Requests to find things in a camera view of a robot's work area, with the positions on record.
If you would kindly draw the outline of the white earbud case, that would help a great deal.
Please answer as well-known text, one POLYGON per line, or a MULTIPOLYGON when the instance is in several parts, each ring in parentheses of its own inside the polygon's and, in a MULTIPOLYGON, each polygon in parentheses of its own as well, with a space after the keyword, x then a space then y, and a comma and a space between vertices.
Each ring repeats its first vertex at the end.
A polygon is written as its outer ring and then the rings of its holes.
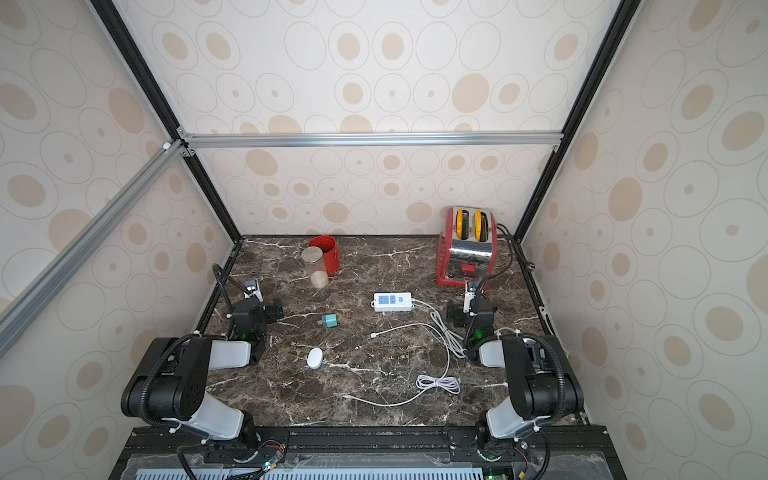
POLYGON ((324 354, 321 348, 315 347, 307 355, 307 366, 312 370, 317 370, 322 366, 324 354))

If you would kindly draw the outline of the teal charger adapter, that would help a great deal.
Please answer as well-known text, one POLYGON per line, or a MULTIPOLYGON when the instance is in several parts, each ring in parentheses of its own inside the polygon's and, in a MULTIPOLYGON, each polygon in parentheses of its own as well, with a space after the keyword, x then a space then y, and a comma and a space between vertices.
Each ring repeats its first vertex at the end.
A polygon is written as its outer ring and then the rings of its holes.
POLYGON ((338 319, 335 314, 323 315, 318 324, 324 328, 334 328, 338 326, 338 319))

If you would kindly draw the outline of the white power strip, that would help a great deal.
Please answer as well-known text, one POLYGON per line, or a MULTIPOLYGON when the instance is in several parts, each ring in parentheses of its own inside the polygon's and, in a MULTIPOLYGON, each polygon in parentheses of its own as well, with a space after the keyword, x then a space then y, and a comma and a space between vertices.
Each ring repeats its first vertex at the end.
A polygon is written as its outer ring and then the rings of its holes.
POLYGON ((414 304, 409 292, 379 292, 374 294, 371 307, 379 313, 410 312, 414 304))

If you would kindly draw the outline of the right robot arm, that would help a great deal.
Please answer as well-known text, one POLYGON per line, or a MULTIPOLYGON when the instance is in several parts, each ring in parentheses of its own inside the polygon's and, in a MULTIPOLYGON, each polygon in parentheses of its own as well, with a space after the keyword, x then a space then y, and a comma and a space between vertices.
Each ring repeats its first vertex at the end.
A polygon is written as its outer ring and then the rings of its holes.
POLYGON ((476 424, 477 441, 519 441, 541 428, 583 410, 584 394, 554 335, 535 335, 494 327, 497 306, 485 295, 484 278, 465 283, 461 305, 450 302, 446 313, 464 330, 465 358, 505 372, 507 396, 476 424))

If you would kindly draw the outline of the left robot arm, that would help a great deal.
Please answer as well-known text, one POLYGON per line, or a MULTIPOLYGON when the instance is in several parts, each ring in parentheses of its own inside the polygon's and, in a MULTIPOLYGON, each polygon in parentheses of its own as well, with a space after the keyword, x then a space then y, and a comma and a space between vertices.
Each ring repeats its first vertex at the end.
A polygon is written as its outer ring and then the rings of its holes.
POLYGON ((206 391, 214 370, 255 366, 267 349, 268 327, 284 318, 281 300, 264 301, 260 284, 236 281, 214 264, 218 287, 234 286, 243 297, 225 297, 228 328, 223 335, 199 330, 154 339, 124 388, 120 407, 127 417, 154 427, 194 432, 213 441, 237 441, 255 448, 261 436, 253 416, 230 407, 206 391))

